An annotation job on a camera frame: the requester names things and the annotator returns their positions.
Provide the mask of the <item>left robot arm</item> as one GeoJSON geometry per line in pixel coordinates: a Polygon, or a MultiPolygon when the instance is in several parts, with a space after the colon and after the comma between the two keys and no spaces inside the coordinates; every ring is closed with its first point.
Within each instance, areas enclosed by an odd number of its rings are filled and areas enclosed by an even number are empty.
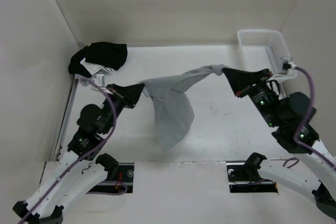
{"type": "Polygon", "coordinates": [[[119,114],[135,107],[143,88],[140,83],[98,89],[106,98],[104,103],[82,108],[78,130],[54,171],[32,196],[13,206],[20,223],[62,223],[67,209],[94,186],[116,179],[118,161],[100,151],[116,129],[119,114]]]}

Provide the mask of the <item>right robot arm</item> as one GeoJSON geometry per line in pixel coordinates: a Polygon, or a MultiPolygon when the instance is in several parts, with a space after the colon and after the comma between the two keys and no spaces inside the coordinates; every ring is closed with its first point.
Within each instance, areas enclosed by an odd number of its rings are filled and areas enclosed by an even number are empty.
{"type": "Polygon", "coordinates": [[[249,185],[271,180],[305,196],[328,217],[335,219],[335,157],[325,147],[319,134],[309,124],[314,108],[315,88],[311,75],[301,67],[289,63],[284,70],[298,70],[309,84],[310,95],[295,92],[280,99],[269,87],[273,74],[269,69],[256,72],[224,67],[234,95],[248,96],[269,127],[276,130],[272,136],[277,143],[294,158],[303,162],[314,174],[305,178],[290,168],[271,164],[266,156],[252,153],[234,175],[245,175],[249,185]]]}

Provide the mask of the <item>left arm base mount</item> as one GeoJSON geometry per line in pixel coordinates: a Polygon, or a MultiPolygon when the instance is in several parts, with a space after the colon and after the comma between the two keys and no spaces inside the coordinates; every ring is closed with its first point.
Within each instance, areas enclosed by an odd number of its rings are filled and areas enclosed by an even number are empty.
{"type": "Polygon", "coordinates": [[[120,196],[133,193],[134,163],[120,163],[114,172],[94,186],[88,194],[120,196]]]}

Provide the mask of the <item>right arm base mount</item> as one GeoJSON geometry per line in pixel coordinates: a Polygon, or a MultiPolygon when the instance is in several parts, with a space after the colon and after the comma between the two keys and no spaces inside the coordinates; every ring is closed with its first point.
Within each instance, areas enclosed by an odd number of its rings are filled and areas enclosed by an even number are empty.
{"type": "Polygon", "coordinates": [[[226,169],[231,193],[278,193],[276,182],[248,175],[244,162],[227,162],[226,169]]]}

